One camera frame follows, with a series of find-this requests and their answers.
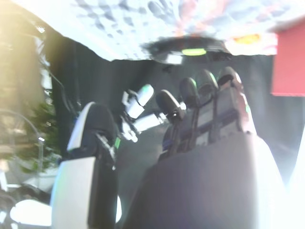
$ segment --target black round object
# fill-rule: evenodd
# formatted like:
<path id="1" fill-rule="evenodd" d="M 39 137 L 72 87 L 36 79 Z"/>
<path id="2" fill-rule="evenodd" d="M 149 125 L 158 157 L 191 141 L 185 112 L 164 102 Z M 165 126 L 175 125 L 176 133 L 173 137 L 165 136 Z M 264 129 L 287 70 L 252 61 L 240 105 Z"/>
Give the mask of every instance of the black round object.
<path id="1" fill-rule="evenodd" d="M 204 49 L 203 55 L 184 55 L 186 49 Z M 222 41 L 204 37 L 170 38 L 147 47 L 151 58 L 165 64 L 205 63 L 228 60 L 232 56 Z"/>

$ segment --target white cylindrical object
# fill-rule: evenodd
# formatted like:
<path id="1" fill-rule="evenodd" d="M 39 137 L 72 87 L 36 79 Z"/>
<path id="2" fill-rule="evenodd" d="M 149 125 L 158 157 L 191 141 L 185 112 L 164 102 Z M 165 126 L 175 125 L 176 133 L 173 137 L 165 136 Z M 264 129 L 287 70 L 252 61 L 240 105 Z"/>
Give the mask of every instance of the white cylindrical object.
<path id="1" fill-rule="evenodd" d="M 163 122 L 161 121 L 161 119 L 159 119 L 155 114 L 150 114 L 148 116 L 136 120 L 133 123 L 133 126 L 137 129 L 137 131 L 142 132 L 149 128 L 158 126 L 162 123 Z"/>
<path id="2" fill-rule="evenodd" d="M 145 106 L 148 101 L 153 96 L 153 87 L 150 84 L 144 85 L 137 93 L 137 98 L 132 98 L 129 105 L 126 108 L 127 114 L 131 118 L 137 118 L 144 111 L 143 106 Z"/>

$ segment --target yellow-green sticker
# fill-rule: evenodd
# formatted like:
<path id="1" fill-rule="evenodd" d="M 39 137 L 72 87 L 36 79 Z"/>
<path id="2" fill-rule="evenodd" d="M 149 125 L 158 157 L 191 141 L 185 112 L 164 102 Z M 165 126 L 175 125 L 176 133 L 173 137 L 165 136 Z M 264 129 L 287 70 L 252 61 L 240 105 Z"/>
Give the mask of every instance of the yellow-green sticker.
<path id="1" fill-rule="evenodd" d="M 201 56 L 206 54 L 205 49 L 183 49 L 182 53 L 186 56 Z"/>

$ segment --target red object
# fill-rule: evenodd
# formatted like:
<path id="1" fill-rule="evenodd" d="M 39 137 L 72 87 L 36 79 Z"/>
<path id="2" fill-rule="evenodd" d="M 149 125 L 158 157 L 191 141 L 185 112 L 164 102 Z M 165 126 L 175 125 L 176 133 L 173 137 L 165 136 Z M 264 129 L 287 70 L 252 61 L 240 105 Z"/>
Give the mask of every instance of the red object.
<path id="1" fill-rule="evenodd" d="M 305 22 L 278 34 L 272 94 L 305 96 Z"/>

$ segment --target floor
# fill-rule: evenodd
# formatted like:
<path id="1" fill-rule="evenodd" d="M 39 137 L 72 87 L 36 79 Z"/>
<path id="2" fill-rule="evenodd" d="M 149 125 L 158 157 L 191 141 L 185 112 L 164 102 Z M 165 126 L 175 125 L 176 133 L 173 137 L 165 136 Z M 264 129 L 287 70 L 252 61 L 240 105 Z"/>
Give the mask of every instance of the floor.
<path id="1" fill-rule="evenodd" d="M 98 57 L 86 47 L 60 37 L 50 36 L 53 53 L 53 73 L 64 83 L 68 95 L 81 106 L 96 101 L 110 107 L 114 116 L 122 110 L 121 99 L 124 90 L 138 90 L 150 83 L 156 92 L 167 89 L 178 95 L 179 81 L 184 77 L 198 77 L 202 68 L 215 76 L 222 67 L 232 66 L 240 75 L 244 90 L 252 109 L 258 135 L 270 146 L 281 172 L 283 181 L 288 182 L 297 156 L 304 127 L 303 98 L 274 97 L 270 94 L 273 57 L 238 57 L 232 61 L 214 62 L 203 65 L 173 66 L 169 72 L 166 65 L 153 61 L 108 62 Z M 65 52 L 58 50 L 64 47 Z M 69 114 L 62 105 L 57 86 L 54 86 L 54 100 L 59 116 L 62 148 L 65 147 L 71 125 Z M 157 108 L 154 98 L 148 109 Z M 122 210 L 126 212 L 131 199 L 147 168 L 152 166 L 161 153 L 161 142 L 166 126 L 159 126 L 142 133 L 137 143 L 122 141 L 118 155 L 119 194 Z"/>

